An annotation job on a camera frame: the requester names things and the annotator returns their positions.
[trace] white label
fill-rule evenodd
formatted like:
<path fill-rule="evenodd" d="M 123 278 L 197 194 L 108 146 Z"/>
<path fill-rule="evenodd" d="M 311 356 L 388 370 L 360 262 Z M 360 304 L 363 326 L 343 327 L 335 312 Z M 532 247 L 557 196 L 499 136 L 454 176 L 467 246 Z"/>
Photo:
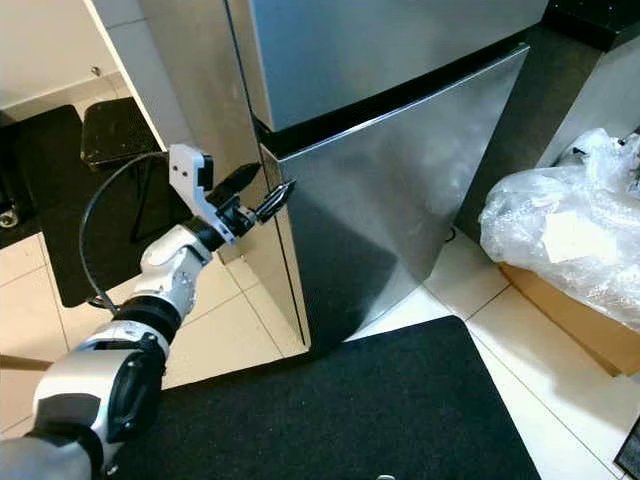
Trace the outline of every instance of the white label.
<path fill-rule="evenodd" d="M 608 262 L 617 253 L 615 238 L 575 211 L 547 215 L 542 243 L 551 263 L 592 255 Z"/>

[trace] black floor mat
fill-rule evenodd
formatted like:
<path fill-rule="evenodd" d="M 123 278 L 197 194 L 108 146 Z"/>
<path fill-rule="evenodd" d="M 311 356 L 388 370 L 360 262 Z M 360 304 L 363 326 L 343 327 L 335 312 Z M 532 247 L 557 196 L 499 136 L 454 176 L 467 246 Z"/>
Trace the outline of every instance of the black floor mat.
<path fill-rule="evenodd" d="M 84 208 L 112 172 L 92 172 L 80 160 L 82 122 L 67 105 L 20 122 L 14 149 L 45 237 L 62 303 L 76 306 L 93 295 L 80 264 L 78 228 Z M 165 166 L 154 168 L 141 226 L 132 242 L 139 178 L 125 175 L 96 208 L 87 235 L 87 257 L 104 288 L 139 272 L 146 246 L 189 212 L 168 184 Z"/>
<path fill-rule="evenodd" d="M 640 480 L 640 418 L 618 452 L 616 463 L 632 478 Z"/>
<path fill-rule="evenodd" d="M 20 219 L 13 228 L 0 228 L 0 248 L 8 247 L 40 231 L 38 217 L 15 155 L 19 131 L 20 126 L 17 124 L 0 129 L 0 182 L 16 204 Z"/>
<path fill-rule="evenodd" d="M 140 480 L 539 478 L 455 317 L 168 390 L 117 463 Z"/>

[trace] stainless steel refrigerator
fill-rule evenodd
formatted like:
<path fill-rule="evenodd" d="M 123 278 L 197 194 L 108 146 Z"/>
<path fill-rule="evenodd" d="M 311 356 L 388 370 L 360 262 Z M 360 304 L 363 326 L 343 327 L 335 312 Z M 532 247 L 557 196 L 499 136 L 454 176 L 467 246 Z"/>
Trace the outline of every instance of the stainless steel refrigerator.
<path fill-rule="evenodd" d="M 297 181 L 239 245 L 303 341 L 330 348 L 429 275 L 546 0 L 142 0 L 217 173 Z"/>

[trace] black countertop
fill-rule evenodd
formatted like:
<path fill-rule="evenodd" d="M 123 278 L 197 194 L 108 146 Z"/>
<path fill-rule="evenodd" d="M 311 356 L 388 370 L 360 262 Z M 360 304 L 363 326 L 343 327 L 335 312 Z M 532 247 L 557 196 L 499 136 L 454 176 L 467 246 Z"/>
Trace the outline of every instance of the black countertop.
<path fill-rule="evenodd" d="M 640 36 L 640 0 L 551 0 L 543 23 L 608 52 Z"/>

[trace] wooden stick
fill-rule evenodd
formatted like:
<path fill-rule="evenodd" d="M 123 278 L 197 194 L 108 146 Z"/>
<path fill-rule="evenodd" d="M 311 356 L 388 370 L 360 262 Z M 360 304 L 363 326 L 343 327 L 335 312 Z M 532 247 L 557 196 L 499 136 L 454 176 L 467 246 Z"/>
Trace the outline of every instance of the wooden stick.
<path fill-rule="evenodd" d="M 45 371 L 53 362 L 35 360 L 33 358 L 0 355 L 0 370 L 36 370 Z"/>

